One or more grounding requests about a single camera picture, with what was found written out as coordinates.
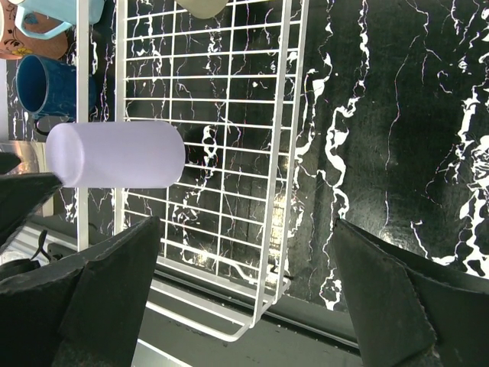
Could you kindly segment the salmon pink floral mug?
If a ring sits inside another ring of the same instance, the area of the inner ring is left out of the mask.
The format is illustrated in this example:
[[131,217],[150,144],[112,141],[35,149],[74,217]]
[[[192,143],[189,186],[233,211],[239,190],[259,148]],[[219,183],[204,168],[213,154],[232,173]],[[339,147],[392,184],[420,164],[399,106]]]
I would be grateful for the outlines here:
[[1,1],[1,58],[19,60],[28,54],[36,54],[59,60],[68,50],[66,34],[46,41],[28,37],[15,26],[17,10],[17,5],[10,1]]

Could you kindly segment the lavender plastic cup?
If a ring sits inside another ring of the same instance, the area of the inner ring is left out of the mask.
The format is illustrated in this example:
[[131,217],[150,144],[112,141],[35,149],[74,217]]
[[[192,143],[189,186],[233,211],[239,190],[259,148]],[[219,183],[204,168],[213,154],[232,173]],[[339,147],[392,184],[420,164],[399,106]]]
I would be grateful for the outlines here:
[[186,162],[180,133],[164,121],[61,123],[45,153],[47,169],[78,188],[167,188]]

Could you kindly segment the beige ceramic mug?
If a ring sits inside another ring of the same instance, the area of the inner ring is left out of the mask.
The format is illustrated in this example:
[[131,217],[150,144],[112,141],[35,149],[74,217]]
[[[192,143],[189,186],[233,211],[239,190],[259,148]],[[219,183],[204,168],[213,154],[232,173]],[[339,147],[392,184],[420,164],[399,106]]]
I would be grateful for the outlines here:
[[228,0],[176,0],[175,2],[199,19],[215,17],[228,4]]

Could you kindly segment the light blue ceramic mug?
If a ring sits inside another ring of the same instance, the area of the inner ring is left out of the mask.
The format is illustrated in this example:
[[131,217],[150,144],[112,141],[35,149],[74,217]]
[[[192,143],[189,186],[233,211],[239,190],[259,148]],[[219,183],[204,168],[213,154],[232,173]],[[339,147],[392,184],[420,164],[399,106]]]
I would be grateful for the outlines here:
[[[50,40],[53,37],[67,31],[72,26],[78,24],[96,24],[102,17],[104,0],[26,0],[11,1],[17,6],[15,26],[27,37],[42,41]],[[44,33],[29,31],[24,23],[27,16],[39,13],[49,18],[53,18],[60,23]]]

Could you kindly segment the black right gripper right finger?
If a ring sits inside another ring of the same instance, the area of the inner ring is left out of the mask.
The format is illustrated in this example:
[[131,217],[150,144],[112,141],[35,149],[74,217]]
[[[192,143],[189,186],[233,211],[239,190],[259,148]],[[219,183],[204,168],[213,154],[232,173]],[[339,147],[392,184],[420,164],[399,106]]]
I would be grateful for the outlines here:
[[337,219],[331,245],[366,366],[486,366],[488,281]]

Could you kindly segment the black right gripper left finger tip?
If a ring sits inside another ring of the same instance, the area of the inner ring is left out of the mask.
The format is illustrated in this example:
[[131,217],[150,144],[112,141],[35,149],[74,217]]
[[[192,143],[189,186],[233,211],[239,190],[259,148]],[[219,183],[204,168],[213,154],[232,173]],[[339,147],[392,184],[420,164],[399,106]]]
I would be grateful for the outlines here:
[[1,282],[3,366],[129,366],[160,248],[148,217]]

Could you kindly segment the dark blue ceramic mug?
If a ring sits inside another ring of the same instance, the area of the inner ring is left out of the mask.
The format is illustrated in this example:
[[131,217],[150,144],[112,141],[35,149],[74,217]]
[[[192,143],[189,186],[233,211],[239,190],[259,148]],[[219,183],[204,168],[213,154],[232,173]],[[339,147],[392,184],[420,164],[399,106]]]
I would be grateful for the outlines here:
[[16,89],[21,106],[31,113],[34,130],[49,135],[39,127],[47,116],[66,117],[76,121],[77,68],[75,66],[38,55],[27,55],[16,71]]

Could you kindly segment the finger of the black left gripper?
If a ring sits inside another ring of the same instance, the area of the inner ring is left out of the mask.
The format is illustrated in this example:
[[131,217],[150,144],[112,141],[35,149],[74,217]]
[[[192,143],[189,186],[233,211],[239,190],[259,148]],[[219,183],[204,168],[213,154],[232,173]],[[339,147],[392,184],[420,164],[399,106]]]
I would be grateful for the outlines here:
[[11,243],[62,185],[51,173],[1,176],[1,243]]
[[8,174],[21,163],[21,159],[11,152],[0,152],[0,174]]

